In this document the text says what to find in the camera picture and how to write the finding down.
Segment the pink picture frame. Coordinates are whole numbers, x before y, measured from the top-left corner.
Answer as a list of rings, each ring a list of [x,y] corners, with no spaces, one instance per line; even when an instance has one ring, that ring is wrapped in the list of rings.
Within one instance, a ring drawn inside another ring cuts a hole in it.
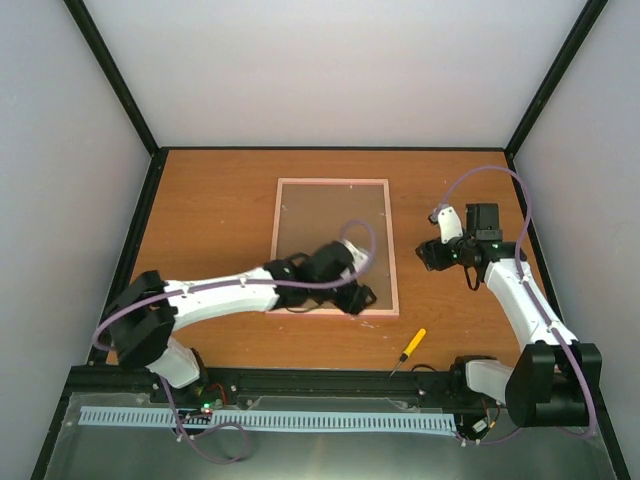
[[[314,253],[346,239],[371,249],[375,258],[360,282],[377,301],[361,315],[396,318],[400,313],[390,186],[387,179],[280,178],[277,182],[271,257]]]

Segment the yellow handled screwdriver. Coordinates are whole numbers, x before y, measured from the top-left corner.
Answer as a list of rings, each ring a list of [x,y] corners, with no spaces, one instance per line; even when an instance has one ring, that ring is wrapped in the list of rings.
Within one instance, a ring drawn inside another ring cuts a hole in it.
[[[392,377],[399,370],[399,368],[413,355],[414,351],[420,345],[426,333],[427,333],[426,329],[420,328],[414,334],[414,336],[411,338],[411,340],[408,342],[408,344],[405,346],[405,348],[401,352],[396,365],[389,373],[389,377]]]

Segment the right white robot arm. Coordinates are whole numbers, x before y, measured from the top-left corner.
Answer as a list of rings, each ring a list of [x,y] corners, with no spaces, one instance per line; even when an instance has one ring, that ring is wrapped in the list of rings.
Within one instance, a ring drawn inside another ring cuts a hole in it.
[[[461,219],[444,204],[429,220],[439,235],[417,247],[418,258],[430,271],[461,267],[472,291],[486,287],[520,348],[514,367],[491,356],[456,358],[450,368],[454,390],[496,400],[521,428],[583,427],[592,434],[601,353],[595,344],[581,342],[555,314],[518,243],[504,240],[498,205],[469,204]]]

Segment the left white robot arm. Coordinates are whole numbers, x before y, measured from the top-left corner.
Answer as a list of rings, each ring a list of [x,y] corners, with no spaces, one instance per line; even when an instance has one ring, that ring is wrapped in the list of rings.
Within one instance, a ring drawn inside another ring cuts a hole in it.
[[[165,281],[156,270],[138,276],[109,305],[94,337],[125,369],[145,368],[162,377],[186,402],[208,390],[199,357],[174,333],[197,322],[236,313],[296,310],[330,303],[358,315],[376,301],[358,278],[373,254],[348,240],[313,254],[297,253],[246,272],[198,281]]]

